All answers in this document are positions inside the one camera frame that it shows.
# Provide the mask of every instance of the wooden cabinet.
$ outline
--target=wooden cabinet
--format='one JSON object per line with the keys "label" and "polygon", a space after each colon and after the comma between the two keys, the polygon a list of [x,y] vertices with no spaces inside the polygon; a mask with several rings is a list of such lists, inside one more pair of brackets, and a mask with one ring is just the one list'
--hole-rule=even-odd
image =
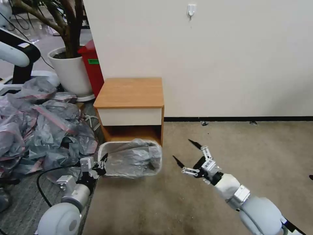
{"label": "wooden cabinet", "polygon": [[163,142],[161,78],[108,78],[94,103],[106,141]]}

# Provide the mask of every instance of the floor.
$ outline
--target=floor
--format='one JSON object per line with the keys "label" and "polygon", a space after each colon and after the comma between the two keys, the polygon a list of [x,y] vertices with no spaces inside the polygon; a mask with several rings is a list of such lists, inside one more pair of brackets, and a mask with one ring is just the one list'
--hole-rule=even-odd
{"label": "floor", "polygon": [[208,145],[224,173],[273,201],[313,234],[313,122],[166,122],[163,169],[136,180],[101,178],[83,234],[250,234],[214,188],[180,173],[201,157],[188,138]]}

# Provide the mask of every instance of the white flower pot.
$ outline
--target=white flower pot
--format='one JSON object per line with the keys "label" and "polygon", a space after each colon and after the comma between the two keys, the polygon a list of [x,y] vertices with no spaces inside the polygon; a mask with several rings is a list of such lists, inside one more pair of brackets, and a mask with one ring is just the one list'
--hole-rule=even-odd
{"label": "white flower pot", "polygon": [[56,59],[56,54],[65,51],[58,48],[48,53],[48,58],[65,90],[75,93],[78,97],[92,95],[91,84],[82,57],[73,59]]}

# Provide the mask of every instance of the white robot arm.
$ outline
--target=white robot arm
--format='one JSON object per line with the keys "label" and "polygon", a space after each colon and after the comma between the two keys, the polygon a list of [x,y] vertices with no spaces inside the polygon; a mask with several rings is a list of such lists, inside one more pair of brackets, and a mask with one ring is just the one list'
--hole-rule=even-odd
{"label": "white robot arm", "polygon": [[81,217],[85,213],[90,194],[99,176],[105,175],[103,159],[95,163],[93,157],[80,159],[82,177],[75,182],[71,175],[61,176],[57,183],[65,192],[61,203],[50,207],[41,217],[35,234],[38,235],[75,235]]}
{"label": "white robot arm", "polygon": [[173,156],[182,168],[182,173],[203,178],[205,183],[212,184],[226,203],[239,212],[241,221],[252,234],[277,235],[283,229],[284,235],[305,235],[288,221],[269,199],[251,195],[250,190],[240,184],[234,176],[223,174],[207,146],[189,141],[202,151],[203,157],[193,168],[187,168]]}

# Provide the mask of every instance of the black cable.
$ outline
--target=black cable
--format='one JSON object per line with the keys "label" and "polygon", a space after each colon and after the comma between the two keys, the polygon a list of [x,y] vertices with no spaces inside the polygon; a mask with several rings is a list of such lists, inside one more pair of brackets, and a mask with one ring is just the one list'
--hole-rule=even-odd
{"label": "black cable", "polygon": [[46,203],[48,204],[49,207],[52,207],[51,203],[49,202],[49,200],[47,199],[46,195],[43,193],[41,187],[40,187],[40,184],[39,184],[39,179],[40,177],[43,175],[43,174],[46,174],[47,172],[49,171],[54,171],[54,170],[58,170],[58,169],[64,169],[64,168],[69,168],[69,167],[75,167],[75,166],[78,166],[77,164],[75,165],[69,165],[69,166],[60,166],[60,167],[57,167],[57,168],[52,168],[50,170],[47,170],[47,171],[44,171],[44,172],[41,172],[38,177],[37,177],[37,181],[36,181],[36,184],[37,184],[37,188],[40,192],[40,194],[42,195],[43,199],[46,201]]}
{"label": "black cable", "polygon": [[33,30],[35,30],[35,28],[34,28],[34,26],[33,26],[33,24],[32,24],[32,21],[31,21],[30,18],[29,18],[29,13],[28,13],[28,12],[27,12],[27,18],[28,18],[28,21],[29,21],[30,25],[32,26]]}
{"label": "black cable", "polygon": [[21,30],[19,30],[19,29],[18,29],[11,21],[9,21],[1,12],[0,12],[0,14],[2,15],[2,17],[3,17],[6,21],[9,22],[10,25],[12,25],[17,31],[19,31],[19,32],[29,41],[29,39],[25,36],[25,34],[23,34],[23,33],[21,32]]}
{"label": "black cable", "polygon": [[[10,25],[12,25],[17,31],[19,31],[19,32],[29,41],[29,39],[26,37],[25,34],[23,34],[23,33],[21,32],[21,30],[19,30],[17,27],[15,27],[15,25],[14,25],[11,21],[9,21],[1,12],[0,12],[0,14],[2,15],[2,17],[3,17],[7,22],[9,22]],[[41,55],[40,57],[43,59],[43,61],[44,61],[49,67],[51,67],[52,69],[54,69],[50,64],[48,64],[48,63],[45,61],[45,59],[42,57],[42,55]]]}
{"label": "black cable", "polygon": [[45,61],[45,59],[42,57],[42,55],[41,55],[40,57],[43,59],[43,61],[44,61],[50,68],[54,69],[54,67],[52,67],[50,64],[48,64],[48,63]]}
{"label": "black cable", "polygon": [[24,28],[24,27],[20,24],[20,22],[19,22],[19,20],[17,19],[16,16],[19,16],[19,17],[21,17],[21,16],[18,15],[18,14],[15,14],[15,15],[14,15],[14,17],[15,17],[17,23],[19,24],[19,26],[20,26],[22,29],[24,29],[24,30],[29,30],[29,23],[27,22],[27,20],[25,20],[23,17],[21,17],[21,18],[27,23],[27,26],[28,26],[28,28]]}
{"label": "black cable", "polygon": [[0,228],[0,233],[1,233],[2,235],[8,235],[8,234],[5,233],[1,228]]}
{"label": "black cable", "polygon": [[[11,6],[11,10],[12,10],[12,12],[13,12],[13,5],[12,5],[12,3],[11,3],[11,1],[12,0],[9,0],[9,4],[10,4],[10,6]],[[14,15],[14,17],[15,17],[15,19],[16,19],[16,21],[17,21],[17,23],[19,24],[19,26],[22,28],[22,29],[24,29],[24,30],[29,30],[29,23],[27,22],[27,20],[25,20],[23,17],[21,17],[20,15],[18,15],[18,14],[13,14]],[[24,28],[21,24],[20,24],[20,22],[19,22],[19,20],[17,19],[17,17],[16,16],[19,16],[19,17],[21,17],[25,22],[26,22],[26,24],[27,24],[27,26],[28,26],[28,28]]]}

